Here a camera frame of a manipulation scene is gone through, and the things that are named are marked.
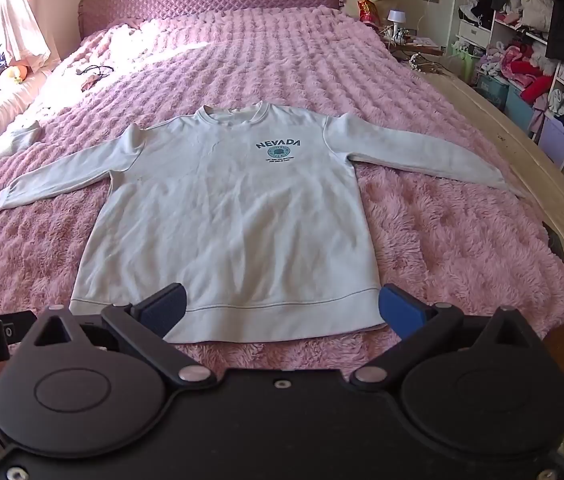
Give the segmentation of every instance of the white drawer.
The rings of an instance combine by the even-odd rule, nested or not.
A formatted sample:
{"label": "white drawer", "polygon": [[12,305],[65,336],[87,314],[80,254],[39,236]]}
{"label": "white drawer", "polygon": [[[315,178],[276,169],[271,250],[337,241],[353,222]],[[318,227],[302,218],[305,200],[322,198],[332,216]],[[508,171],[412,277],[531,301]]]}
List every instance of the white drawer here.
{"label": "white drawer", "polygon": [[475,27],[468,22],[460,22],[459,35],[484,48],[489,46],[489,41],[491,40],[491,33],[488,30]]}

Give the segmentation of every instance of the sweatshirt sleeve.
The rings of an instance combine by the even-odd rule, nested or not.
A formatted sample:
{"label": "sweatshirt sleeve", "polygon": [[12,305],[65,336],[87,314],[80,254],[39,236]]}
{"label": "sweatshirt sleeve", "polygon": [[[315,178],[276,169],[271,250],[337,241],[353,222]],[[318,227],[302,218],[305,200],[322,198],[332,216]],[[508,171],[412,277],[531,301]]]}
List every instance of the sweatshirt sleeve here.
{"label": "sweatshirt sleeve", "polygon": [[327,118],[324,141],[335,155],[348,160],[523,194],[505,182],[498,168],[461,146],[437,137],[381,128],[351,114]]}
{"label": "sweatshirt sleeve", "polygon": [[18,176],[0,191],[0,211],[90,186],[111,171],[126,171],[140,155],[142,148],[142,130],[132,124],[116,139],[64,156]]}

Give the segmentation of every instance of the white table lamp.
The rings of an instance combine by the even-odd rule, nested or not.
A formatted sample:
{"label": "white table lamp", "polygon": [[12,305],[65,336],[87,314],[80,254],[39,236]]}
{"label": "white table lamp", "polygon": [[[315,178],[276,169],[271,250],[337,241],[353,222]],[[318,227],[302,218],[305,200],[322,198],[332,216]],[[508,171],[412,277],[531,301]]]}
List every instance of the white table lamp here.
{"label": "white table lamp", "polygon": [[389,21],[393,22],[393,33],[391,36],[395,38],[399,24],[406,23],[406,12],[403,12],[402,10],[392,10],[389,12]]}

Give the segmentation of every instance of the crew neckline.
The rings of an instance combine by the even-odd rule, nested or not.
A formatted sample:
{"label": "crew neckline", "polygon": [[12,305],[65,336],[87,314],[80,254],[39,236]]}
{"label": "crew neckline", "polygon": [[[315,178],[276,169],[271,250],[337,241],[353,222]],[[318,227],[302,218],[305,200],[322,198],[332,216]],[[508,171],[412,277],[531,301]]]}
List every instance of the crew neckline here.
{"label": "crew neckline", "polygon": [[[246,110],[248,108],[251,108],[253,106],[257,107],[254,111],[253,116],[250,119],[247,119],[245,121],[241,121],[241,122],[235,123],[235,124],[230,124],[230,123],[227,123],[226,121],[219,121],[219,120],[217,120],[217,119],[215,119],[214,117],[211,116],[211,114],[218,113],[218,112],[239,113],[239,112]],[[249,106],[245,106],[243,108],[213,108],[213,107],[210,107],[210,106],[203,105],[197,111],[197,113],[200,115],[202,120],[206,121],[207,123],[215,124],[217,126],[226,126],[226,127],[229,127],[229,128],[234,128],[235,126],[244,126],[246,124],[254,124],[254,123],[260,122],[264,118],[264,116],[267,114],[267,112],[268,112],[268,102],[266,102],[266,101],[260,101],[260,102],[256,103],[255,105],[249,105]]]}

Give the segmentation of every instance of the screw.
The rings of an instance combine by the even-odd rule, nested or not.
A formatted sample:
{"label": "screw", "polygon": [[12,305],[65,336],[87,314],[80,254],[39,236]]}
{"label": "screw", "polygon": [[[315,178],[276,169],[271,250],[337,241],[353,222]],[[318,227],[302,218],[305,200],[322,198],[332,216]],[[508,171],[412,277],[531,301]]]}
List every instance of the screw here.
{"label": "screw", "polygon": [[179,371],[179,378],[188,383],[200,383],[211,376],[211,371],[200,365],[185,366]]}
{"label": "screw", "polygon": [[8,480],[28,480],[28,473],[21,467],[12,467],[6,472]]}
{"label": "screw", "polygon": [[558,473],[553,469],[545,469],[537,476],[537,480],[558,480]]}
{"label": "screw", "polygon": [[363,383],[381,383],[387,375],[386,370],[377,366],[364,366],[355,372],[357,380]]}

